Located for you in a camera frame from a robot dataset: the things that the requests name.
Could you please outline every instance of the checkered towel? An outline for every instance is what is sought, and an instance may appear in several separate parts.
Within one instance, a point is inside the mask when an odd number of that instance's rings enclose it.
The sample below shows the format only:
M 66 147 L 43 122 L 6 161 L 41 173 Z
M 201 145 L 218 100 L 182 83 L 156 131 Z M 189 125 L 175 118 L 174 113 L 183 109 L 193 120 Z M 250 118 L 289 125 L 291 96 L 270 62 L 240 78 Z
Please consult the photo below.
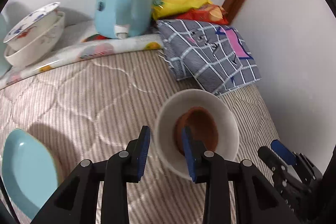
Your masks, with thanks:
M 261 79 L 239 32 L 193 20 L 158 20 L 164 58 L 177 80 L 194 77 L 200 86 L 220 95 Z

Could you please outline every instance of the snack package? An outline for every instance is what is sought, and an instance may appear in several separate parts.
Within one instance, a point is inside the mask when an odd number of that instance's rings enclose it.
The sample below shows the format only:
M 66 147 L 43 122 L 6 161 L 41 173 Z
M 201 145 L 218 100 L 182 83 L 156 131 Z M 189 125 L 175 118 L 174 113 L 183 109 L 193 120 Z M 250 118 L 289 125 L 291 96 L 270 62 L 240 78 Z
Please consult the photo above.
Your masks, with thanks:
M 174 16 L 173 18 L 206 21 L 219 25 L 227 25 L 228 21 L 225 14 L 226 12 L 222 7 L 207 3 L 199 9 L 190 9 L 188 12 Z
M 190 9 L 198 9 L 206 3 L 212 2 L 210 0 L 154 0 L 152 17 L 157 20 L 162 17 L 185 13 Z

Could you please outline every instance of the metal rivet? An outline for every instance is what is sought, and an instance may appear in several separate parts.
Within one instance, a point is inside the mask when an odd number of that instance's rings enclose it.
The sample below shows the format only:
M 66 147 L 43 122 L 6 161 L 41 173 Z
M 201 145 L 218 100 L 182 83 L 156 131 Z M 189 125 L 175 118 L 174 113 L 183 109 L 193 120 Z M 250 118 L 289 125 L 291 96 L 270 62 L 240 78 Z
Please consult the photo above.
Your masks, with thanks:
M 207 150 L 204 152 L 204 156 L 208 157 L 208 158 L 211 158 L 214 156 L 214 152 L 210 151 L 210 150 Z
M 126 150 L 119 152 L 119 157 L 120 158 L 126 158 L 128 155 L 129 154 L 128 154 L 128 152 Z
M 87 166 L 89 166 L 89 164 L 90 164 L 90 160 L 82 160 L 81 161 L 81 166 L 83 166 L 83 167 L 87 167 Z
M 250 160 L 243 160 L 243 165 L 246 167 L 252 166 L 252 162 Z

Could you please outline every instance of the terracotta pot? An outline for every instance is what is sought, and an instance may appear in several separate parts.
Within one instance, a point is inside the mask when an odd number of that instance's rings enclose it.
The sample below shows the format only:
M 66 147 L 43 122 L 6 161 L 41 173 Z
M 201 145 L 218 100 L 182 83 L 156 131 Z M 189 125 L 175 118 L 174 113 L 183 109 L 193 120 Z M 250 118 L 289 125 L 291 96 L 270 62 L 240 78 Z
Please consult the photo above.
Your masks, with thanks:
M 174 141 L 179 152 L 184 155 L 182 129 L 190 127 L 194 140 L 202 141 L 208 150 L 215 151 L 218 144 L 218 131 L 209 111 L 196 106 L 178 118 L 174 127 Z

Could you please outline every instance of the striped mattress pad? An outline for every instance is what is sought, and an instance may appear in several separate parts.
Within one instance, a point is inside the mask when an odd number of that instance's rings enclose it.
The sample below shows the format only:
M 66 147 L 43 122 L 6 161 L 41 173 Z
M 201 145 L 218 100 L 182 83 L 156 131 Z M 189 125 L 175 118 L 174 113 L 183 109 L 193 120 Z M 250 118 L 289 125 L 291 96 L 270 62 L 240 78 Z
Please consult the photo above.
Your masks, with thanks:
M 6 137 L 15 128 L 29 132 L 50 149 L 65 175 L 83 159 L 107 160 L 137 138 L 142 125 L 154 129 L 162 104 L 188 88 L 198 85 L 192 79 L 176 81 L 157 51 L 110 55 L 29 77 L 0 90 L 1 162 Z M 257 150 L 269 146 L 278 134 L 255 85 L 220 98 L 233 112 L 240 131 L 236 161 L 252 160 L 272 181 Z M 127 188 L 132 224 L 202 223 L 205 184 L 193 184 L 166 169 L 154 145 L 141 182 Z M 100 223 L 101 198 L 102 186 L 96 223 Z M 30 222 L 14 208 L 22 224 Z

